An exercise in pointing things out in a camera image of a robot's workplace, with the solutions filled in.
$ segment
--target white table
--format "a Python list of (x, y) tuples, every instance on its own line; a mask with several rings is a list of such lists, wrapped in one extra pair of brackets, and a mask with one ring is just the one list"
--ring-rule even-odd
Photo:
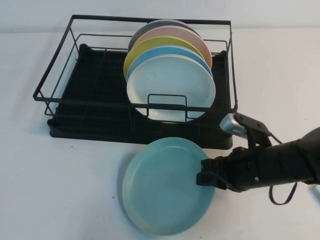
[[(275, 206), (268, 189), (216, 190), (203, 219), (178, 235), (136, 229), (124, 215), (119, 182), (144, 145), (52, 138), (32, 94), (61, 33), (0, 34), (0, 239), (317, 239), (320, 201), (303, 183)], [(320, 126), (320, 29), (233, 31), (239, 112), (282, 141)], [(234, 137), (234, 147), (246, 141)], [(206, 150), (210, 157), (228, 151)], [(283, 201), (291, 185), (277, 186)]]

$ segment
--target black cable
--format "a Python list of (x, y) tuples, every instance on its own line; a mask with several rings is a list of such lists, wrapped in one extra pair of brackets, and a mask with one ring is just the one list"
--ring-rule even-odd
[(271, 136), (278, 144), (282, 144), (282, 141), (280, 141), (278, 138), (276, 138), (276, 136), (273, 135), (273, 133), (270, 133), (270, 136)]
[(295, 191), (296, 191), (296, 189), (297, 189), (297, 185), (298, 185), (298, 183), (296, 182), (296, 183), (293, 185), (289, 196), (287, 197), (287, 199), (286, 199), (283, 203), (278, 203), (278, 202), (275, 201), (274, 195), (273, 195), (273, 192), (272, 192), (274, 186), (271, 186), (271, 187), (269, 188), (269, 199), (270, 199), (270, 201), (271, 201), (273, 204), (275, 204), (275, 205), (286, 205), (287, 203), (289, 203), (289, 202), (291, 201), (292, 197), (294, 196)]
[[(270, 133), (270, 137), (272, 137), (278, 144), (282, 144), (282, 142), (278, 138), (276, 138), (276, 136), (273, 135), (272, 133)], [(273, 194), (274, 186), (271, 186), (269, 188), (269, 199), (270, 199), (270, 201), (275, 205), (286, 205), (286, 204), (288, 204), (291, 201), (292, 197), (294, 196), (294, 194), (296, 192), (297, 185), (298, 185), (298, 183), (296, 182), (293, 185), (289, 196), (287, 197), (287, 199), (283, 203), (278, 203), (278, 202), (275, 201), (274, 194)]]

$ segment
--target white wall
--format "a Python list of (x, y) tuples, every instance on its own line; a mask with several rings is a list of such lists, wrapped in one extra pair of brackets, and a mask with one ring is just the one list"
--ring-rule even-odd
[(1, 0), (0, 32), (63, 31), (72, 14), (231, 20), (236, 28), (318, 27), (319, 0)]

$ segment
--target yellow plate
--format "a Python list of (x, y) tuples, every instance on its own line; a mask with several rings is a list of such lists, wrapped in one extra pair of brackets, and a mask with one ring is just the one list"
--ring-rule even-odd
[(187, 49), (190, 49), (191, 51), (194, 51), (196, 54), (198, 54), (202, 59), (204, 57), (202, 54), (196, 49), (191, 43), (189, 43), (186, 40), (183, 40), (182, 38), (176, 37), (176, 36), (157, 36), (152, 37), (147, 40), (144, 40), (134, 46), (127, 54), (124, 64), (123, 64), (123, 74), (124, 77), (127, 77), (127, 73), (129, 70), (129, 67), (131, 63), (138, 57), (140, 54), (144, 53), (145, 51), (149, 49), (153, 49), (158, 46), (162, 45), (178, 45), (181, 47), (185, 47)]

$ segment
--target stacked plates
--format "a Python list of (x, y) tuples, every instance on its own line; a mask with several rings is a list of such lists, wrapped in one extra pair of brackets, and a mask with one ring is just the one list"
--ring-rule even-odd
[[(152, 94), (152, 104), (186, 105), (187, 99), (188, 107), (209, 108), (216, 95), (211, 67), (210, 50), (191, 27), (169, 19), (150, 22), (129, 42), (123, 65), (129, 100), (147, 104)], [(147, 115), (145, 108), (137, 110)], [(188, 111), (186, 119), (184, 111), (150, 109), (148, 117), (185, 122), (202, 114)]]

